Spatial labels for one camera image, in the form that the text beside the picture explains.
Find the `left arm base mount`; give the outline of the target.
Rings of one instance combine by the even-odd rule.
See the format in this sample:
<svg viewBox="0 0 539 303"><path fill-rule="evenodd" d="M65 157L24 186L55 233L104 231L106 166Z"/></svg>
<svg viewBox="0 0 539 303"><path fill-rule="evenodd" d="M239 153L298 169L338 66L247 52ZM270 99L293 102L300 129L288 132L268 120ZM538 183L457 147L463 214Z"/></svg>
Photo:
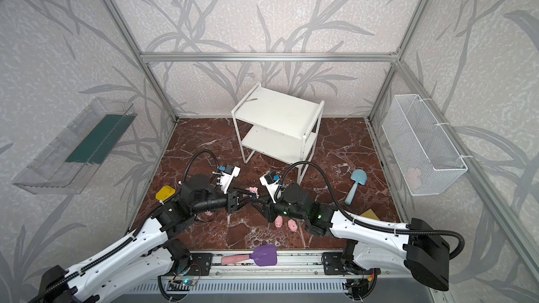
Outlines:
<svg viewBox="0 0 539 303"><path fill-rule="evenodd" d="M212 253L192 252L189 256L174 262L170 273L178 276L208 276L212 260Z"/></svg>

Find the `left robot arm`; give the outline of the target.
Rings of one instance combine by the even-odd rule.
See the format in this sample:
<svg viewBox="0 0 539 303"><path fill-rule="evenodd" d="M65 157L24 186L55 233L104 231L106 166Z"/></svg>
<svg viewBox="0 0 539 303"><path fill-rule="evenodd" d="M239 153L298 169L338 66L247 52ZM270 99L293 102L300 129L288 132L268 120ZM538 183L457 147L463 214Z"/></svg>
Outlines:
<svg viewBox="0 0 539 303"><path fill-rule="evenodd" d="M42 275L32 302L111 302L148 279L189 267L191 254L177 236L199 213L234 213L258 198L257 193L231 188L220 191L211 179L196 175L178 189L163 187L158 206L136 229L94 256L63 269L54 266Z"/></svg>

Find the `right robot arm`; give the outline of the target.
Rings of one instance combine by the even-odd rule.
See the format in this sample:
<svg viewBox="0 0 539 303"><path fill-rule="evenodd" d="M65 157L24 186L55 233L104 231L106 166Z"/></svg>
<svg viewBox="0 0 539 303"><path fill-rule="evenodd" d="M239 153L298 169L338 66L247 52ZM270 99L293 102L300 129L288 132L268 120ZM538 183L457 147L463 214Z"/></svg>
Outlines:
<svg viewBox="0 0 539 303"><path fill-rule="evenodd" d="M349 213L314 201L299 185L282 189L279 200L264 196L252 205L268 221L288 217L304 223L313 236L345 240L342 263L351 271L372 269L409 273L429 288L449 289L449 263L464 248L457 232L435 230L423 220L391 223Z"/></svg>

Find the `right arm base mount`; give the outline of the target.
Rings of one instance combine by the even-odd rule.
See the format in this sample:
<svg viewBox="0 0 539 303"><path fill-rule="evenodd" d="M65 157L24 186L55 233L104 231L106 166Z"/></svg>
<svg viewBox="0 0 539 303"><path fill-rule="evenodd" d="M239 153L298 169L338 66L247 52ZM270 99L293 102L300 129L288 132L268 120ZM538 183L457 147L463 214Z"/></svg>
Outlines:
<svg viewBox="0 0 539 303"><path fill-rule="evenodd" d="M372 269L363 269L350 260L342 258L341 252L324 252L321 257L324 274L327 276L359 275L370 276Z"/></svg>

